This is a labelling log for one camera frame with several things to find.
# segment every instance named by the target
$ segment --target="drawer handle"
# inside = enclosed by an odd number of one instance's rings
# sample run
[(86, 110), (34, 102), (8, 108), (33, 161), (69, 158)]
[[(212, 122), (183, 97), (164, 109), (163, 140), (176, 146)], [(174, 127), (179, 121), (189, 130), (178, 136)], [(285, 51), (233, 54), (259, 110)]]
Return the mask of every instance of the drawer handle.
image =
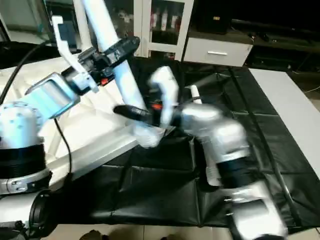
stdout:
[(227, 56), (228, 53), (226, 52), (219, 52), (219, 51), (208, 51), (208, 54), (220, 55), (220, 56)]

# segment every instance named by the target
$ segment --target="white drawer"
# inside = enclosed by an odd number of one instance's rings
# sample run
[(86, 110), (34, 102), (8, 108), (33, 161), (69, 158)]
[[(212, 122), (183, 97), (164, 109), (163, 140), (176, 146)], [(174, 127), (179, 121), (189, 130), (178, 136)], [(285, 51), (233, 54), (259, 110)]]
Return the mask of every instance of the white drawer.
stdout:
[(241, 67), (251, 48), (251, 44), (190, 37), (184, 61)]

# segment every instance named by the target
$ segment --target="tiled floor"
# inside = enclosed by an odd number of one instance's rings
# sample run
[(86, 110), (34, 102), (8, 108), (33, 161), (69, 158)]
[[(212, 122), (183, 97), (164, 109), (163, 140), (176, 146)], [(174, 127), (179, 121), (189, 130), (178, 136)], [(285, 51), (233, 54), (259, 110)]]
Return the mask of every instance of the tiled floor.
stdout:
[[(174, 227), (143, 225), (59, 225), (55, 231), (42, 240), (79, 240), (91, 230), (108, 235), (110, 240), (231, 240), (227, 228), (215, 227)], [(320, 240), (316, 229), (310, 229), (289, 236), (289, 240)]]

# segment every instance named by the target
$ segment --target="white table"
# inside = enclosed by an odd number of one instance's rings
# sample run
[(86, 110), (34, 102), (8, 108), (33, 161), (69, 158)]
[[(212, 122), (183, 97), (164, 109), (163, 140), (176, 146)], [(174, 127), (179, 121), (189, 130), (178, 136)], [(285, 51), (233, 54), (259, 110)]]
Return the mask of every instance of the white table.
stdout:
[(320, 179), (320, 112), (285, 72), (250, 71)]
[[(24, 65), (15, 78), (6, 101), (21, 98), (26, 90), (52, 72), (60, 73), (69, 64), (61, 58)], [(0, 70), (0, 92), (14, 67)], [(81, 102), (64, 113), (59, 125), (72, 151), (72, 172), (77, 179), (137, 145), (131, 135), (131, 121), (113, 113), (115, 105), (123, 104), (115, 81), (101, 87), (98, 93), (88, 92)], [(50, 187), (62, 186), (69, 170), (68, 151), (53, 122), (45, 123), (39, 133), (44, 137), (46, 164), (53, 172)]]

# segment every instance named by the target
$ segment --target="black tablecloth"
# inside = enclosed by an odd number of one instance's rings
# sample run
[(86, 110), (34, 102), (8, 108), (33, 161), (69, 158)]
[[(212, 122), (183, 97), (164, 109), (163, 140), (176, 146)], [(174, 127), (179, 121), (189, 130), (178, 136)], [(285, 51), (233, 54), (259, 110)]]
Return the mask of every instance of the black tablecloth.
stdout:
[[(196, 84), (204, 103), (240, 121), (250, 166), (266, 180), (287, 226), (320, 226), (320, 181), (247, 68), (145, 58), (130, 65), (143, 95), (149, 75), (168, 65), (181, 102), (184, 86)], [(206, 182), (202, 147), (178, 129), (156, 148), (137, 146), (75, 180), (65, 199), (61, 223), (227, 227), (222, 191)]]

